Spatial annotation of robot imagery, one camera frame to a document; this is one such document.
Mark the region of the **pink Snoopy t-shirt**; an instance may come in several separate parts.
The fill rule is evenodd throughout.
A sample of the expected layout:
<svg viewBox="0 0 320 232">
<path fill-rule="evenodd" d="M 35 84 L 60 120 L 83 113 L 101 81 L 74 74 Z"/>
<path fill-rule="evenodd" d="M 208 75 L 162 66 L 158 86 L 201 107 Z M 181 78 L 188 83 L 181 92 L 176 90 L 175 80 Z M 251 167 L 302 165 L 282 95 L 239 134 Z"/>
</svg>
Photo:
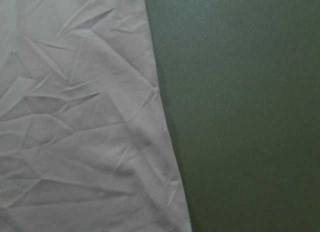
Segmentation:
<svg viewBox="0 0 320 232">
<path fill-rule="evenodd" d="M 192 230 L 145 0 L 0 0 L 0 229 Z"/>
</svg>

